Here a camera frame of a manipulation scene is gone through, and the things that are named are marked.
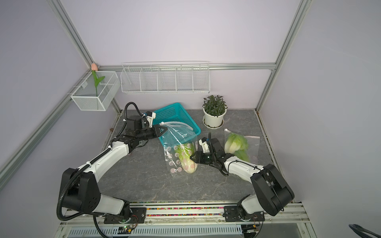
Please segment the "clear pink-dotted zipper bag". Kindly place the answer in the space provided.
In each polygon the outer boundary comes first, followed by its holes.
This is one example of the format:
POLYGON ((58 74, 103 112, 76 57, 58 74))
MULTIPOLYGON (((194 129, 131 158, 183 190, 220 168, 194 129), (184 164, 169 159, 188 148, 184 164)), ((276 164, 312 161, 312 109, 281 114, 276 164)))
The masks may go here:
POLYGON ((160 125, 167 127, 159 140, 171 175, 194 173, 197 164, 191 160, 191 156, 197 152, 197 135, 193 128, 182 122, 161 122, 160 125))

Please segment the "green chinese cabbage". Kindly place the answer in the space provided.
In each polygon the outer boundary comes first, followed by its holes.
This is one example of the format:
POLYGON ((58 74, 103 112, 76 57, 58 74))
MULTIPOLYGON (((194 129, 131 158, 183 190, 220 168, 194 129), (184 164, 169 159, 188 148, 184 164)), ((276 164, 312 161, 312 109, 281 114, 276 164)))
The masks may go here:
POLYGON ((230 133, 225 142, 224 151, 225 153, 234 154, 239 149, 248 150, 248 147, 248 141, 243 135, 230 133))
POLYGON ((248 151, 246 149, 239 149, 234 152, 234 155, 239 158, 240 160, 243 160, 245 162, 250 162, 250 157, 248 155, 248 151))

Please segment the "clear pink-trim zipper bag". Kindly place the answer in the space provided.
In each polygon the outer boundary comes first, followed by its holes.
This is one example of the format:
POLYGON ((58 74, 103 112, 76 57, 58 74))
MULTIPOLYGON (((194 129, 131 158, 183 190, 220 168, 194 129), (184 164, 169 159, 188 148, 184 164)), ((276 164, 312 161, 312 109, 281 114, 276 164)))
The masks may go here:
POLYGON ((260 147, 260 137, 241 135, 231 132, 228 129, 224 130, 225 153, 233 154, 239 159, 252 164, 258 164, 258 152, 260 147))

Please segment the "pale chinese cabbage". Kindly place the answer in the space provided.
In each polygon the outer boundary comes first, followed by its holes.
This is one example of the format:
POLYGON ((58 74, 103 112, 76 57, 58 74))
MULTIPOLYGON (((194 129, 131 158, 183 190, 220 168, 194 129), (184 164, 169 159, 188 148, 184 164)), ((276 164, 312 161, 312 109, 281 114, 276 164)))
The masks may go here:
POLYGON ((196 147, 193 143, 185 143, 174 146, 175 157, 177 157, 181 163, 182 169, 192 174, 197 169, 197 164, 193 162, 190 157, 196 152, 196 147))

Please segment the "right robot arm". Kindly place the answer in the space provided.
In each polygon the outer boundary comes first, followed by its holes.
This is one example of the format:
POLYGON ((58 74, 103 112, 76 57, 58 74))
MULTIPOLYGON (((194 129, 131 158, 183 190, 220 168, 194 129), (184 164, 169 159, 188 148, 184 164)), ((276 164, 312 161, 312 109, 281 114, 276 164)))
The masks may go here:
POLYGON ((248 221, 260 212, 276 216, 295 198, 293 190, 273 164, 261 166, 241 160, 232 153, 226 153, 216 138, 204 137, 200 142, 202 150, 190 157, 193 162, 212 166, 225 176, 236 175, 254 188, 254 194, 228 207, 226 220, 248 221))

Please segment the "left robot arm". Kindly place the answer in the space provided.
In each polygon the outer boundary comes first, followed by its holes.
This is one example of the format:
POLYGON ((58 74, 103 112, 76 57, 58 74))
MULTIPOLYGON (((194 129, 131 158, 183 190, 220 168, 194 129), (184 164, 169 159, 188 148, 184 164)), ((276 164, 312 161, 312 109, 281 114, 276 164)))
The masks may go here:
POLYGON ((108 147, 94 159, 77 169, 68 168, 63 172, 56 207, 56 216, 68 221, 81 215, 114 215, 129 221, 132 212, 126 200, 103 195, 98 182, 118 161, 133 150, 142 148, 151 139, 161 137, 167 127, 153 123, 156 114, 142 113, 125 117, 119 133, 109 142, 108 147))

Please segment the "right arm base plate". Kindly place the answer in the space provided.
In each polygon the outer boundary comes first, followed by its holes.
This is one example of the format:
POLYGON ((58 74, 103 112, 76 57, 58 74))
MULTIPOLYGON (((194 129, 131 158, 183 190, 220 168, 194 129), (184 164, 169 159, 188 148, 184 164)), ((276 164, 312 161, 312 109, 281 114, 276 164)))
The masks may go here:
POLYGON ((237 205, 224 206, 222 216, 226 222, 263 222, 265 220, 264 212, 248 214, 243 208, 237 205))

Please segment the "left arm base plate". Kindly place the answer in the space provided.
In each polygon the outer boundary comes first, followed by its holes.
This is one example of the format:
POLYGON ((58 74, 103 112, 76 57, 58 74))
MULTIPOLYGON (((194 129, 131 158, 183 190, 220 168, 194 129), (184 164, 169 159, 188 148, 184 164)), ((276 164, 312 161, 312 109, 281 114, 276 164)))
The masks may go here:
POLYGON ((144 207, 129 207, 124 209, 121 214, 107 214, 105 224, 142 224, 146 218, 147 209, 144 207))

